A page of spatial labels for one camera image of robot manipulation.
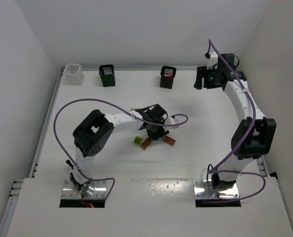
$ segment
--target green cube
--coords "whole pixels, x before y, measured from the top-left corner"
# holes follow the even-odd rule
[[[134,144],[139,146],[141,144],[141,142],[142,142],[142,139],[143,138],[136,136],[135,140],[134,140]]]

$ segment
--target cable clip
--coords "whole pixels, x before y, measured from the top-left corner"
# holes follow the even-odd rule
[[[132,118],[133,120],[135,120],[135,115],[133,114],[133,111],[131,112],[131,118]]]

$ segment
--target white table surface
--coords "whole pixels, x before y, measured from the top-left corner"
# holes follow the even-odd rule
[[[102,87],[97,71],[84,74],[82,86],[61,82],[36,177],[23,184],[9,237],[293,236],[272,178],[267,178],[261,194],[242,201],[242,207],[195,207],[191,179],[204,178],[208,164],[217,164],[230,152],[230,141],[239,124],[221,88],[194,89],[196,71],[177,71],[172,90],[159,87],[159,71],[116,71],[116,86],[107,88]],[[169,115],[189,116],[186,124],[170,131],[169,136],[176,140],[174,147],[157,141],[142,150],[133,141],[135,136],[146,138],[145,130],[111,135],[92,171],[94,178],[116,178],[104,209],[58,208],[63,180],[71,170],[54,138],[53,120],[63,105],[80,98],[104,99],[128,111],[159,103]],[[72,132],[94,109],[120,113],[98,102],[79,102],[66,108],[58,119],[58,136],[73,157]],[[256,162],[246,171],[258,172]],[[154,193],[161,181],[155,185],[150,179],[163,178],[182,179],[183,185],[172,189],[173,194],[160,190]],[[258,177],[239,177],[240,195],[255,192],[261,183]]]

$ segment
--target black bracket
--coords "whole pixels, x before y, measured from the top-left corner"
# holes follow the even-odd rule
[[[96,132],[92,131],[93,126],[98,128]],[[83,157],[95,156],[103,149],[113,129],[113,123],[108,122],[99,110],[94,110],[74,130],[74,144],[81,150]]]
[[[233,181],[220,180],[218,173],[212,175],[211,181],[212,181],[212,188],[218,189],[218,190],[231,189],[236,183],[236,180],[233,180]]]
[[[246,133],[250,124],[251,118],[241,121],[231,140],[232,149],[238,144],[240,139]],[[236,155],[239,160],[242,160],[245,158],[258,159],[262,155],[268,154],[273,141],[276,126],[277,124],[273,118],[257,119],[253,129],[250,131],[241,146],[236,150],[234,155]]]
[[[167,112],[159,104],[156,104],[152,109],[147,109],[146,111],[144,109],[136,109],[135,111],[141,114],[146,121],[159,124],[165,123],[163,116],[167,115]],[[163,127],[149,125],[147,123],[143,123],[139,130],[142,129],[146,129],[147,135],[152,141],[157,141],[169,134],[169,131],[165,131]]]
[[[231,66],[235,71],[236,66],[234,65],[234,54],[225,53],[222,54],[222,57],[225,61]],[[246,81],[246,77],[243,72],[236,72],[239,79]],[[207,69],[207,67],[198,67],[197,68],[197,77],[194,84],[194,88],[197,90],[202,89],[202,80],[204,80],[204,88],[213,89],[222,87],[225,90],[225,86],[228,81],[235,80],[235,75],[230,72],[230,70],[223,63],[221,58],[218,58],[217,68]]]

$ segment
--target small block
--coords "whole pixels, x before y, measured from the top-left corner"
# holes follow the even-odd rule
[[[175,142],[176,142],[176,140],[174,140],[168,136],[164,136],[163,141],[166,142],[167,144],[171,145],[172,147],[175,145]]]
[[[143,150],[145,150],[150,144],[151,144],[152,140],[148,137],[145,139],[145,141],[142,143],[141,148]]]
[[[134,140],[134,144],[139,146],[141,144],[143,138],[136,136]]]

